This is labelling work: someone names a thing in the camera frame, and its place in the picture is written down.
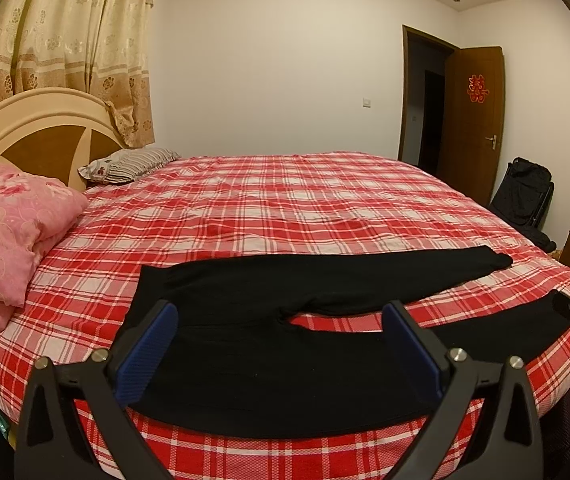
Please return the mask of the black pants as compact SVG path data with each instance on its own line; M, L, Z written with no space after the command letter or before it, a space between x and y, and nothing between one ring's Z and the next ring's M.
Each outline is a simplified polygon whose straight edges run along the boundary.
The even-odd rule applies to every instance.
M378 330L386 304L414 306L478 280L474 315L434 326L480 361L532 362L569 327L553 307L570 269L529 281L486 246L361 255L272 254L143 266L122 326L159 301L177 328L134 411L189 430L248 439L311 439L384 429L432 413L413 386L409 343ZM489 311L494 301L498 310Z

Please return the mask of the black bag on chair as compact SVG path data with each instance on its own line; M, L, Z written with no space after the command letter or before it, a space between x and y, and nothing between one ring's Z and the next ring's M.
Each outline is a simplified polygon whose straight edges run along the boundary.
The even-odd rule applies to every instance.
M516 157L507 165L506 174L488 209L549 254L557 245L541 231L541 224L553 192L550 170Z

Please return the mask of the pink pillow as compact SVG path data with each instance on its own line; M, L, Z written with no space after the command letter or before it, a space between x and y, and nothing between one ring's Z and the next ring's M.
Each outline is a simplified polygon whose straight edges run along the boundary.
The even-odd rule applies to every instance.
M0 165L0 330L23 307L41 260L88 205L58 179Z

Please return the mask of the red door decoration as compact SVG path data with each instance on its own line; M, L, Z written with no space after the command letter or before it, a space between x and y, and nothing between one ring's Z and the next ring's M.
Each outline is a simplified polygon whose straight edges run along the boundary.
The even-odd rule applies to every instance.
M486 88L486 79L483 75L471 75L468 78L468 98L471 103L483 104L490 96L490 90Z

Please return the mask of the brown wooden door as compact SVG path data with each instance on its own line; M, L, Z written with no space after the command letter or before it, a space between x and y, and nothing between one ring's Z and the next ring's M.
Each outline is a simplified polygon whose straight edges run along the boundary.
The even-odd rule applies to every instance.
M483 75L490 96L471 103L468 78ZM503 138L505 63L500 47L454 51L444 66L444 117L437 177L454 190L486 206L490 203ZM489 136L498 136L491 150Z

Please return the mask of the striped grey pillow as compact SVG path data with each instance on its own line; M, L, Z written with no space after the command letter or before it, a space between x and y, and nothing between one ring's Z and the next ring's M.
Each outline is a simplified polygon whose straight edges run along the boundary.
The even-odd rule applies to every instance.
M80 167L78 174L94 184L128 184L180 158L177 152L168 148L124 148L92 160Z

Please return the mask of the red plaid bed sheet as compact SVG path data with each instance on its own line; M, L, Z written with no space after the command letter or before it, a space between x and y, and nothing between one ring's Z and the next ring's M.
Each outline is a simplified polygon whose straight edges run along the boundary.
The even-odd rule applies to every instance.
M18 421L38 356L84 360L124 319L142 264L254 254L365 254L486 245L513 266L407 308L422 326L570 295L570 269L490 211L412 166L358 153L195 157L129 185L87 190L75 229L42 260L0 332L0 410ZM382 479L415 422L302 441L183 430L131 413L176 479Z

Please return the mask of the cream wooden headboard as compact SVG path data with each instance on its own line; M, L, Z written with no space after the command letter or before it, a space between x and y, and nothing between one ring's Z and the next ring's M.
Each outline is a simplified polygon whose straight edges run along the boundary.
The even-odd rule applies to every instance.
M124 147L107 106L90 94L42 88L0 102L0 165L82 192L78 169Z

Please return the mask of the beige floral curtain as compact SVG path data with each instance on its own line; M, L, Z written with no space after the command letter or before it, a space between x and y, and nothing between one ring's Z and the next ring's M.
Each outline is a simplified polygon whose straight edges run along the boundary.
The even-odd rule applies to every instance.
M147 66L153 0L0 0L0 102L78 90L107 107L129 148L155 141Z

